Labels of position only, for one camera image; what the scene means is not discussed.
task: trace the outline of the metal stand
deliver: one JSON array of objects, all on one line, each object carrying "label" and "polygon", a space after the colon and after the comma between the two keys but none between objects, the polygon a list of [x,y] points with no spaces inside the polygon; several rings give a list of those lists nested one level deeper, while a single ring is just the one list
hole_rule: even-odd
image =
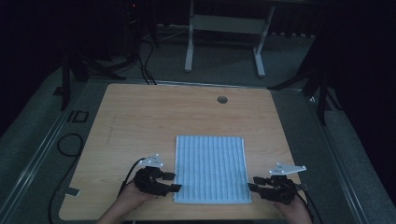
[{"label": "metal stand", "polygon": [[126,79],[126,77],[120,77],[119,75],[113,73],[110,69],[103,67],[95,60],[92,60],[81,53],[66,53],[62,59],[62,111],[66,109],[70,101],[70,69],[73,70],[73,74],[78,81],[87,81],[89,78],[85,70],[86,65],[84,65],[83,62],[94,68],[98,73],[111,79]]},{"label": "metal stand", "polygon": [[296,76],[278,85],[268,87],[267,89],[280,91],[293,83],[303,80],[304,78],[308,78],[308,81],[303,87],[302,93],[304,96],[312,97],[315,92],[320,89],[318,99],[318,118],[323,125],[326,125],[324,111],[326,108],[326,95],[328,93],[327,87],[329,84],[330,72],[332,70],[332,63],[330,61],[330,51],[324,48],[323,43],[321,43],[321,38],[321,34],[316,37],[300,65]]},{"label": "metal stand", "polygon": [[190,26],[189,26],[189,45],[187,46],[186,63],[184,70],[192,70],[192,56],[194,53],[193,32],[194,30],[207,30],[230,32],[240,34],[260,35],[260,43],[253,48],[253,56],[256,62],[259,77],[265,77],[264,66],[262,63],[262,46],[267,37],[271,19],[275,12],[275,7],[271,7],[266,20],[242,19],[231,17],[218,17],[194,14],[194,1],[190,1]]}]

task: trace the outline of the towel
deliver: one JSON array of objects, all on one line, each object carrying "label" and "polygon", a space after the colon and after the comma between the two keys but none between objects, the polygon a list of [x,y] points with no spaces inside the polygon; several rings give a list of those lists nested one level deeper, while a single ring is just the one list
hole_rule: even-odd
[{"label": "towel", "polygon": [[251,203],[244,139],[179,135],[175,203]]}]

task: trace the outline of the gray carpet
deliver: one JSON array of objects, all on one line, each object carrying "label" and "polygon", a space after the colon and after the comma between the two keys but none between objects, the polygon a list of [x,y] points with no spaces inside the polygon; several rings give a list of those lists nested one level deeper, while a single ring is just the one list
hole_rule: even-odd
[{"label": "gray carpet", "polygon": [[[230,39],[216,42],[219,42],[218,47],[207,35],[197,38],[192,71],[185,73],[185,34],[164,40],[161,47],[154,50],[148,62],[148,70],[159,83],[172,81],[265,88],[278,84],[296,73],[312,39],[269,36],[262,54],[266,78],[256,76],[250,44],[238,45],[235,41],[230,43]],[[143,45],[143,59],[148,53],[149,45]],[[119,74],[128,77],[123,81],[125,83],[143,83],[136,66]],[[40,144],[46,139],[48,132],[54,129],[52,124],[60,120],[60,128],[56,129],[53,139],[46,142],[49,144],[49,151],[44,155],[44,162],[37,173],[33,174],[30,188],[21,195],[21,202],[15,211],[12,211],[13,216],[9,223],[49,223],[48,207],[51,195],[73,162],[73,158],[66,158],[57,151],[56,142],[68,133],[78,133],[86,139],[106,86],[111,82],[114,81],[94,76],[86,84],[73,82],[75,100],[66,111],[60,112],[61,98],[53,96],[52,92],[61,84],[61,76],[59,71],[54,73],[43,83],[19,118],[0,139],[0,199],[4,202],[12,193],[24,167],[40,149]],[[300,89],[303,85],[304,81],[290,88]],[[293,158],[296,163],[308,167],[306,172],[301,173],[301,179],[309,186],[310,195],[324,223],[392,223],[396,219],[394,206],[380,185],[345,114],[335,109],[327,111],[328,125],[322,127],[313,112],[316,104],[308,102],[299,92],[274,91],[273,95]],[[83,123],[68,122],[71,111],[89,112],[88,120]],[[76,153],[79,147],[78,140],[73,136],[68,137],[64,139],[61,147],[70,150],[69,153]],[[366,215],[366,221],[355,219],[353,209],[350,209],[344,182],[340,180],[339,169],[332,161],[332,149],[336,149],[336,155],[340,157],[344,167],[341,171],[353,186]],[[71,176],[72,174],[62,183],[61,190],[53,200],[51,217],[54,223],[65,223],[59,219],[58,212],[63,201],[64,188],[68,186]],[[254,223],[284,221],[254,220]]]}]

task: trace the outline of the robotic hand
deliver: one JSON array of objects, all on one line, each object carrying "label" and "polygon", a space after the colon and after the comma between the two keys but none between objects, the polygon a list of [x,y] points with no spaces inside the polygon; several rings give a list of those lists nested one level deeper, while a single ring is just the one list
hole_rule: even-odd
[{"label": "robotic hand", "polygon": [[[270,178],[254,176],[254,184],[248,183],[248,187],[250,191],[259,193],[262,199],[290,204],[297,193],[297,189],[294,182],[288,179],[286,175],[304,170],[306,170],[305,166],[290,166],[277,163],[276,167],[269,172],[271,174]],[[261,188],[259,185],[269,185],[272,188]]]},{"label": "robotic hand", "polygon": [[163,183],[157,182],[158,178],[162,178],[163,180],[173,180],[175,178],[175,174],[161,171],[160,167],[163,167],[163,163],[161,162],[159,155],[156,154],[155,156],[141,159],[134,164],[131,171],[127,175],[127,178],[124,182],[122,182],[119,195],[127,184],[128,176],[131,174],[132,170],[137,164],[146,165],[145,168],[141,168],[136,172],[133,179],[134,184],[140,191],[163,197],[169,192],[180,191],[181,185],[165,185]]}]

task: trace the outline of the wire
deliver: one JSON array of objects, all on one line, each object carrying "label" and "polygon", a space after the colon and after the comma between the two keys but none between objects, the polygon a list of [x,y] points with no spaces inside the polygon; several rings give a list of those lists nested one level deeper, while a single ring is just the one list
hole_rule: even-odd
[{"label": "wire", "polygon": [[[305,209],[308,212],[309,216],[311,216],[312,219],[312,223],[314,223],[314,216],[312,215],[311,210],[308,207],[308,203],[303,199],[303,197],[301,197],[301,195],[291,186],[289,186],[288,184],[282,183],[283,186],[287,187],[288,189],[290,189],[291,191],[293,191],[293,193],[304,203]],[[314,201],[312,200],[312,198],[309,196],[309,194],[299,185],[294,184],[295,186],[299,187],[305,194],[305,197],[311,202],[312,206],[314,207],[315,212],[317,213],[318,219],[319,219],[319,223],[323,223],[323,220],[321,219],[321,216],[319,214],[319,211],[317,209],[317,207],[314,204]]]},{"label": "wire", "polygon": [[314,210],[315,210],[315,212],[317,213],[319,222],[320,222],[320,223],[323,223],[323,220],[321,219],[319,210],[318,210],[317,207],[315,206],[315,203],[314,203],[314,201],[312,200],[311,196],[309,196],[308,192],[306,192],[306,190],[303,189],[300,185],[297,185],[297,184],[296,184],[296,186],[297,186],[298,188],[300,188],[300,189],[303,191],[305,197],[308,199],[309,202],[311,202],[312,207],[314,207]]},{"label": "wire", "polygon": [[157,85],[157,83],[154,80],[154,77],[152,76],[152,74],[150,73],[150,71],[147,69],[148,67],[148,63],[149,63],[149,58],[151,57],[152,52],[154,51],[154,47],[152,46],[152,44],[150,42],[148,42],[147,40],[143,40],[142,42],[147,43],[150,45],[150,52],[148,54],[148,57],[145,61],[145,63],[143,64],[142,62],[142,58],[140,57],[140,54],[137,55],[137,58],[139,60],[140,63],[140,70],[142,72],[142,77],[143,79],[145,79],[146,83],[148,85]]},{"label": "wire", "polygon": [[137,165],[140,161],[142,161],[142,160],[144,160],[144,159],[145,159],[145,158],[142,158],[142,159],[136,161],[136,162],[134,163],[134,165],[131,167],[131,169],[130,169],[129,172],[128,172],[128,175],[125,177],[125,180],[122,181],[122,184],[121,184],[121,187],[120,187],[120,191],[119,191],[119,194],[117,195],[117,197],[121,194],[121,192],[123,191],[123,189],[125,188],[125,186],[127,186],[128,184],[130,184],[130,183],[128,183],[129,176],[131,176],[131,173],[132,173],[132,171],[134,170],[134,168],[136,167],[136,165]]},{"label": "wire", "polygon": [[[78,138],[78,140],[79,140],[78,154],[74,154],[74,155],[73,155],[73,154],[68,154],[68,153],[66,153],[66,152],[64,152],[64,151],[61,150],[61,142],[62,142],[66,137],[69,137],[69,136],[76,136],[76,137]],[[75,165],[76,165],[76,163],[77,163],[79,157],[81,156],[82,149],[84,148],[84,140],[83,140],[82,137],[81,137],[79,134],[77,134],[77,133],[69,133],[69,134],[63,136],[61,139],[58,140],[58,143],[57,143],[56,147],[57,147],[58,151],[59,151],[62,155],[66,156],[66,157],[74,157],[75,159],[74,159],[72,165],[71,165],[71,166],[69,167],[69,169],[67,170],[67,172],[66,172],[66,173],[64,174],[64,176],[62,177],[62,180],[61,180],[61,182],[59,182],[59,184],[58,184],[58,186],[56,187],[55,191],[53,191],[52,196],[51,196],[51,198],[50,198],[50,200],[49,200],[48,220],[49,220],[49,223],[50,223],[50,224],[53,224],[53,220],[52,220],[52,203],[53,203],[53,200],[54,200],[56,194],[59,192],[59,189],[61,188],[62,183],[63,183],[64,180],[67,178],[67,176],[69,175],[70,171],[75,167]]]}]

